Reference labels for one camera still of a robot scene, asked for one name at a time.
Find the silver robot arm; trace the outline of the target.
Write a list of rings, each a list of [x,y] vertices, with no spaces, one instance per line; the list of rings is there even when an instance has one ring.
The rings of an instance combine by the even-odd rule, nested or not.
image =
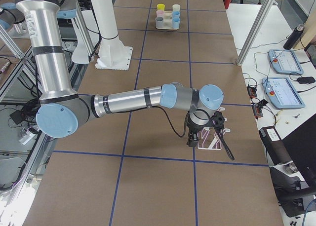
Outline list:
[[[198,132],[214,128],[223,139],[224,117],[219,108],[223,92],[216,85],[201,89],[175,84],[132,90],[107,96],[80,96],[73,90],[57,22],[58,16],[77,14],[76,0],[14,0],[24,14],[42,95],[36,123],[45,134],[64,138],[93,118],[112,113],[128,113],[147,108],[186,110],[184,133],[188,146],[196,147]]]

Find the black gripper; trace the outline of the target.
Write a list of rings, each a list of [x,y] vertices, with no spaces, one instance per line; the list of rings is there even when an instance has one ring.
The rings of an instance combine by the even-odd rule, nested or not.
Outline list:
[[[214,123],[214,126],[216,127],[215,132],[216,132],[220,142],[224,146],[224,149],[227,153],[227,156],[229,157],[230,160],[234,160],[235,157],[224,140],[224,134],[230,133],[231,130],[229,128],[224,128],[225,118],[223,117],[222,113],[215,112],[214,115],[212,116],[212,121]],[[194,132],[194,131],[189,131],[187,146],[197,147],[198,142],[199,142],[198,133]]]

